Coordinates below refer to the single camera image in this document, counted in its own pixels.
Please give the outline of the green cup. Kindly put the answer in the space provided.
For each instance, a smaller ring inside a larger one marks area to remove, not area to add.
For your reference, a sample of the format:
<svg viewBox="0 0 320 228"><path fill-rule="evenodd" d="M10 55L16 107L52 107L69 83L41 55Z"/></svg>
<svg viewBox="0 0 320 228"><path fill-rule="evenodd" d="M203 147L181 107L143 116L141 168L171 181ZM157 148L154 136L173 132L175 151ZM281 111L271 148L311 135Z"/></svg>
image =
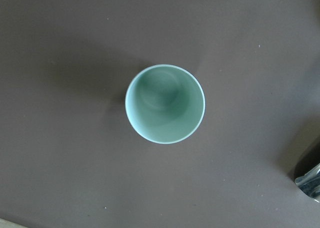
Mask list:
<svg viewBox="0 0 320 228"><path fill-rule="evenodd" d="M189 71L159 64L140 71L130 82L124 100L132 128L157 144L174 144L199 128L206 110L205 94Z"/></svg>

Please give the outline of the metal scoop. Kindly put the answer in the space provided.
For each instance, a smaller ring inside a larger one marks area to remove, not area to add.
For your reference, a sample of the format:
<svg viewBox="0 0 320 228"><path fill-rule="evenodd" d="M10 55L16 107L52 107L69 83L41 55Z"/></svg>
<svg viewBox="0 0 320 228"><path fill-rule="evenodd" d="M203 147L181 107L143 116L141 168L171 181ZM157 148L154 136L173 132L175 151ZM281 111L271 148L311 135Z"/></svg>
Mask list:
<svg viewBox="0 0 320 228"><path fill-rule="evenodd" d="M297 187L308 197L320 202L320 165L316 165L305 175L294 180Z"/></svg>

